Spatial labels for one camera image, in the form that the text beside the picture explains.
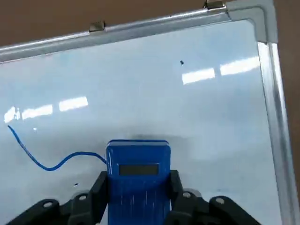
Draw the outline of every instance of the black plastic part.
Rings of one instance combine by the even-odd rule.
[[[44,199],[17,216],[8,225],[42,224],[56,218],[60,214],[60,204],[54,199]]]
[[[94,225],[101,221],[108,204],[107,180],[107,172],[101,172],[88,193],[61,206],[54,199],[44,199],[7,225]]]
[[[171,201],[171,207],[174,209],[175,201],[179,195],[183,193],[183,187],[181,184],[179,172],[177,170],[171,170],[169,176],[169,190],[168,197]]]
[[[218,215],[223,221],[230,221],[232,225],[260,225],[237,203],[226,196],[216,196],[210,199],[210,213]]]

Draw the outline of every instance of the screw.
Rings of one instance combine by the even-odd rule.
[[[185,198],[190,198],[191,197],[191,194],[189,192],[184,192],[183,193],[183,197]]]
[[[216,202],[220,203],[221,205],[223,205],[225,203],[223,198],[216,198]]]
[[[52,202],[45,202],[43,205],[44,208],[48,208],[50,206],[52,206]]]

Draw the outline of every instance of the blue device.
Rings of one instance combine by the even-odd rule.
[[[109,225],[162,225],[170,210],[169,143],[111,140],[106,148]]]

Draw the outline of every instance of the whiteboard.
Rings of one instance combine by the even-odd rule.
[[[247,21],[142,37],[0,64],[0,224],[45,198],[91,188],[111,139],[166,139],[184,188],[226,195],[280,225],[262,74]],[[106,217],[101,224],[107,224]]]

